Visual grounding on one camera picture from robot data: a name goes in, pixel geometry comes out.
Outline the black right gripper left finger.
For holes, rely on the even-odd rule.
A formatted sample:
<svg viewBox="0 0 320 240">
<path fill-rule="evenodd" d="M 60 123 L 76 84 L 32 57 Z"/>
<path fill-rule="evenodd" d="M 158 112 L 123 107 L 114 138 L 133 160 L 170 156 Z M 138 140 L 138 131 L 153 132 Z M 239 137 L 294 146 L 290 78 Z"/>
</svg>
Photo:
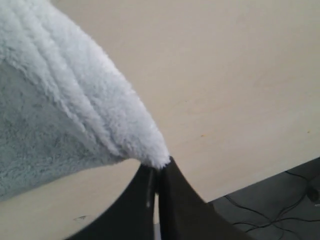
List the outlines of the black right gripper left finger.
<svg viewBox="0 0 320 240">
<path fill-rule="evenodd" d="M 156 170 L 140 165 L 119 198 L 69 240 L 153 240 Z"/>
</svg>

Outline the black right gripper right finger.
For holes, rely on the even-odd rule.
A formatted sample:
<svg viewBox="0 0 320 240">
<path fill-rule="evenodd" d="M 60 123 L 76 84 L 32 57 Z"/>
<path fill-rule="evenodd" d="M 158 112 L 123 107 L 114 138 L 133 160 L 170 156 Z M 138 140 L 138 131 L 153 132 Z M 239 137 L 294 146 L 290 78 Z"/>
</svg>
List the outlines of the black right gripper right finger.
<svg viewBox="0 0 320 240">
<path fill-rule="evenodd" d="M 158 208 L 163 240 L 249 240 L 197 194 L 173 157 L 159 173 Z"/>
</svg>

